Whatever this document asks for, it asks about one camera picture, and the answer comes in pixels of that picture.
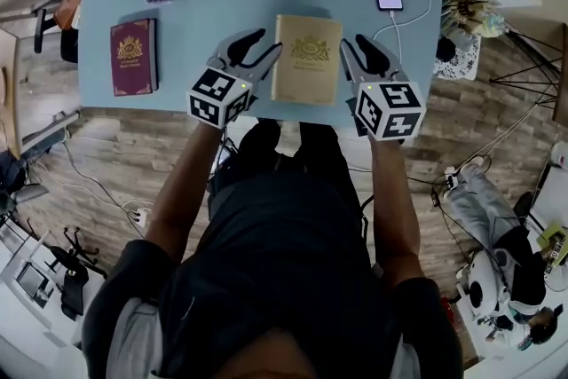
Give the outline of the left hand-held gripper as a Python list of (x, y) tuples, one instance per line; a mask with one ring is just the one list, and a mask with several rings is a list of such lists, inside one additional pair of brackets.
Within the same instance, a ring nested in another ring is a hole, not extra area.
[(242, 63), (264, 34), (264, 28), (242, 30), (217, 45), (186, 93), (187, 113), (192, 118), (222, 130), (249, 109), (256, 82), (265, 79), (283, 48), (276, 43), (252, 64)]

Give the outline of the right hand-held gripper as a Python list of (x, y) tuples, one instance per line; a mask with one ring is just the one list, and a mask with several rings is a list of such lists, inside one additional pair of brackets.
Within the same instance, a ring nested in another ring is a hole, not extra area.
[(341, 59), (351, 83), (351, 116), (360, 137), (376, 141), (415, 138), (426, 114), (417, 83), (410, 81), (398, 58), (376, 40), (356, 34), (358, 50), (347, 39)]

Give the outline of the tan book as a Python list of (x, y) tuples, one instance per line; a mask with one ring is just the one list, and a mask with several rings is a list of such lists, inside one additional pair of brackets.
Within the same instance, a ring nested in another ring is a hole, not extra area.
[(334, 20), (279, 15), (271, 97), (276, 102), (333, 106), (340, 67), (342, 25)]

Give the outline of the maroon book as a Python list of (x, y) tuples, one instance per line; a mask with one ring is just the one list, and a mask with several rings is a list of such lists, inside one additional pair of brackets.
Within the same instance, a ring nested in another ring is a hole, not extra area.
[(111, 27), (112, 85), (116, 97), (147, 95), (158, 90), (155, 39), (156, 19)]

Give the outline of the person's right forearm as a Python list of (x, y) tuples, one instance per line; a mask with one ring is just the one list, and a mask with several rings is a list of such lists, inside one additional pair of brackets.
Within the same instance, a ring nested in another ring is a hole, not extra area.
[(369, 142), (375, 258), (383, 270), (384, 286), (393, 289), (406, 280), (424, 276), (419, 261), (421, 233), (399, 142), (373, 138)]

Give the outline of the person's left forearm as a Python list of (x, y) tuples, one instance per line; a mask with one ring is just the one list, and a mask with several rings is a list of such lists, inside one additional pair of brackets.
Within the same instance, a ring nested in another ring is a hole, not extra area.
[(146, 240), (179, 265), (199, 213), (222, 131), (199, 123), (154, 203)]

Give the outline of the stool with patterned cloth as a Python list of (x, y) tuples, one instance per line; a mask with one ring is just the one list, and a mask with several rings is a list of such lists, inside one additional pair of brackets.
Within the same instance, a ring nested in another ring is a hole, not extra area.
[(480, 51), (480, 36), (473, 36), (468, 42), (468, 47), (462, 49), (452, 40), (441, 35), (438, 39), (433, 75), (442, 80), (475, 80)]

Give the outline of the black waist device with screen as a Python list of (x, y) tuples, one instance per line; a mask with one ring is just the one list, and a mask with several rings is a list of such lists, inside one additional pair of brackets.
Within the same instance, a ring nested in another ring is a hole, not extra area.
[(233, 154), (234, 154), (233, 142), (229, 138), (223, 139), (218, 148), (216, 158), (211, 167), (210, 176), (212, 177), (217, 172), (219, 167)]

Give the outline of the dried flower bouquet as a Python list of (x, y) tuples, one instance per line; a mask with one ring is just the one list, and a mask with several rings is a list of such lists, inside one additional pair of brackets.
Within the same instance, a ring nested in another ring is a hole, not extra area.
[(495, 38), (509, 31), (491, 0), (442, 0), (440, 34), (455, 44)]

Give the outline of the orange box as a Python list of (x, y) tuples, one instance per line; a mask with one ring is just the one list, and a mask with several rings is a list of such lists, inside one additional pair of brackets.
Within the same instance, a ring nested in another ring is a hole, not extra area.
[(78, 29), (81, 3), (82, 0), (61, 0), (52, 17), (61, 30)]

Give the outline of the person's black clothing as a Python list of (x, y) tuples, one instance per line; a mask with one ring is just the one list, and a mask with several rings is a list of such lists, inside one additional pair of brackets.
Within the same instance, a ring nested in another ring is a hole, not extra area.
[(211, 177), (179, 265), (123, 249), (83, 323), (90, 379), (214, 379), (270, 329), (318, 379), (462, 379), (462, 349), (425, 275), (386, 288), (335, 130), (304, 123), (293, 156), (260, 120)]

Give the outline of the yellow-green box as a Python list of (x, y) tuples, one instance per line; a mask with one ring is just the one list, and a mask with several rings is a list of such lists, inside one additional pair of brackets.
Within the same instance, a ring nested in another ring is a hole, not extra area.
[(558, 222), (552, 222), (537, 238), (540, 249), (553, 245), (548, 264), (552, 268), (558, 267), (568, 255), (568, 228)]

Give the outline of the white round device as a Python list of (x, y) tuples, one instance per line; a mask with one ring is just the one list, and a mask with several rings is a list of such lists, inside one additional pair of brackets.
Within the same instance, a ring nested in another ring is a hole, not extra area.
[(497, 317), (504, 309), (509, 291), (494, 258), (479, 250), (455, 274), (460, 296), (469, 302), (475, 318)]

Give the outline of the black wheeled chair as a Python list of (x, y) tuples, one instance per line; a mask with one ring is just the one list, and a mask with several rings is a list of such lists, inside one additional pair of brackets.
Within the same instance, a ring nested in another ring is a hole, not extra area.
[(69, 236), (69, 228), (63, 229), (63, 235), (70, 244), (70, 249), (59, 246), (50, 246), (49, 251), (54, 256), (54, 261), (45, 263), (52, 272), (56, 272), (56, 266), (63, 268), (63, 284), (58, 284), (61, 292), (61, 311), (72, 321), (83, 316), (85, 310), (84, 288), (89, 282), (89, 271), (96, 272), (104, 279), (107, 273), (97, 266), (99, 261), (99, 248), (86, 249), (79, 240), (81, 229), (76, 226), (73, 236)]

